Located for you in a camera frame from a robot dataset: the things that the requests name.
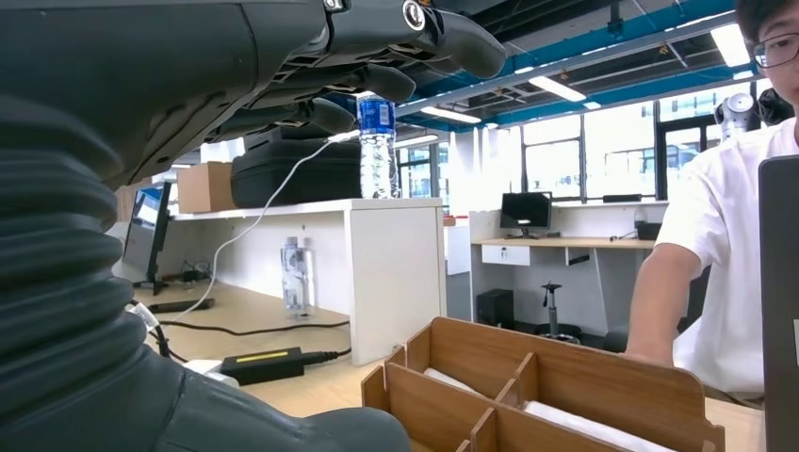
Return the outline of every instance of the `white t-shirt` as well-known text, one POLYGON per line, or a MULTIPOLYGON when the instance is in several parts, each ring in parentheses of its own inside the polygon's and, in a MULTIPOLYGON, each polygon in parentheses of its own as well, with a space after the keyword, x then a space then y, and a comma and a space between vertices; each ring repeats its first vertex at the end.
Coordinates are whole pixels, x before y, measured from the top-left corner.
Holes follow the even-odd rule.
MULTIPOLYGON (((743 398, 763 394, 758 168, 797 154, 796 120, 735 137, 680 173, 658 243, 712 266, 702 317, 675 341, 675 365, 743 398)), ((699 276, 701 269, 694 276, 699 276)))

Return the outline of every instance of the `laptop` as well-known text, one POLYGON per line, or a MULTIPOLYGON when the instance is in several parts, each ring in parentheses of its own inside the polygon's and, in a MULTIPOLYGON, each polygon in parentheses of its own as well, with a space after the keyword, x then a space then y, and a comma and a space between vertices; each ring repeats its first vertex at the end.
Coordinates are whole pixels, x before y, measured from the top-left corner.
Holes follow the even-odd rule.
POLYGON ((760 274, 766 444, 799 444, 799 155, 760 165, 760 274))

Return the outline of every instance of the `water bottle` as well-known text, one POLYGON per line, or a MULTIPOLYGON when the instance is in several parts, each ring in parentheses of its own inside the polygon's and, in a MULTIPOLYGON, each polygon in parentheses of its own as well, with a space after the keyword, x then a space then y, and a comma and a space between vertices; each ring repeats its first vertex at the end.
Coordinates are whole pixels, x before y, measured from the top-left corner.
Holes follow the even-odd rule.
POLYGON ((370 95, 358 99, 361 123, 361 195, 366 199, 399 198, 394 154, 394 103, 370 95))
POLYGON ((639 205, 635 209, 635 214, 633 217, 633 225, 635 226, 636 229, 638 229, 638 227, 643 225, 644 223, 646 223, 646 212, 644 208, 639 205))
POLYGON ((300 319, 311 312, 309 290, 308 252, 300 248, 297 237, 288 237, 280 250, 280 263, 283 269, 283 300, 288 317, 300 319))

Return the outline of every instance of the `black monitor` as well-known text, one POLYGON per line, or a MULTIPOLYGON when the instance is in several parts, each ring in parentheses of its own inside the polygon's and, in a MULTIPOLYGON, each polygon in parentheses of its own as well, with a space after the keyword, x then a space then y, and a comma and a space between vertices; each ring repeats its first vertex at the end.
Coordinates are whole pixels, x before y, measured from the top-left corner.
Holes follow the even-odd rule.
POLYGON ((766 444, 787 452, 799 444, 799 155, 763 162, 759 187, 766 444))
POLYGON ((530 230, 547 231, 552 220, 552 193, 505 193, 499 227, 521 229, 522 237, 533 238, 530 230))
POLYGON ((157 278, 158 254, 164 249, 167 225, 170 220, 171 184, 142 188, 136 192, 136 201, 127 229, 122 261, 144 272, 143 282, 134 287, 152 288, 153 295, 167 285, 157 278))

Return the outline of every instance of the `robotic hand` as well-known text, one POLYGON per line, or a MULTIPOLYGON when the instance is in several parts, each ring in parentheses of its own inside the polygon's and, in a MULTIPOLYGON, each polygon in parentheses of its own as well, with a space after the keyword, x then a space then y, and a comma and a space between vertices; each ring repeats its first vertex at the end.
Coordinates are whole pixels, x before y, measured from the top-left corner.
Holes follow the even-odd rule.
POLYGON ((409 450, 387 413, 292 418, 146 347, 111 189, 209 135, 313 122, 328 90, 399 101, 410 61, 492 75, 498 42, 413 0, 7 0, 0 20, 0 450, 409 450))
POLYGON ((354 119, 344 108, 311 99, 328 92, 372 91, 393 102, 408 100, 414 81, 399 71, 409 62, 423 61, 449 73, 466 68, 477 76, 495 75, 505 60, 504 48, 466 17, 424 8, 413 1, 361 2, 332 15, 332 36, 324 58, 298 56, 272 83, 209 137, 209 142, 233 139, 274 126, 303 127, 309 123, 338 134, 351 130, 354 119), (364 29, 369 18, 385 19, 364 29), (300 110, 299 117, 287 115, 300 110))

